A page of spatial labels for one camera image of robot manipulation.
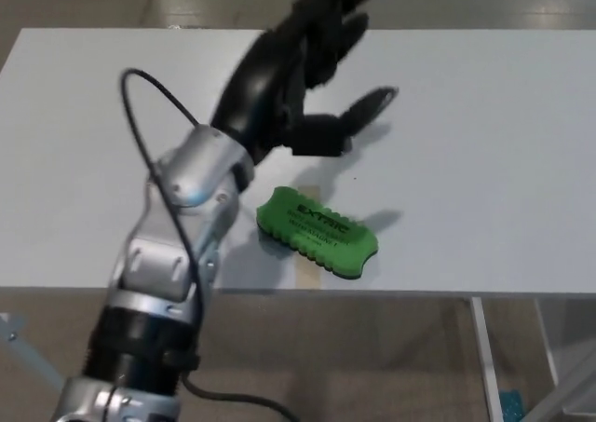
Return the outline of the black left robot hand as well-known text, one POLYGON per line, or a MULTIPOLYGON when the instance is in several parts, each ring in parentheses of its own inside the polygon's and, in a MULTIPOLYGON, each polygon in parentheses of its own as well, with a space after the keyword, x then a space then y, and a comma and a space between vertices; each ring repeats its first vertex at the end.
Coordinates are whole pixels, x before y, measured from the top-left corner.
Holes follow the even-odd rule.
POLYGON ((300 157, 340 157, 396 98, 371 90, 339 116, 308 115, 308 90, 327 84, 362 39, 367 0, 294 0, 288 16, 254 41, 225 87, 211 125, 242 144, 255 163, 278 146, 300 157))

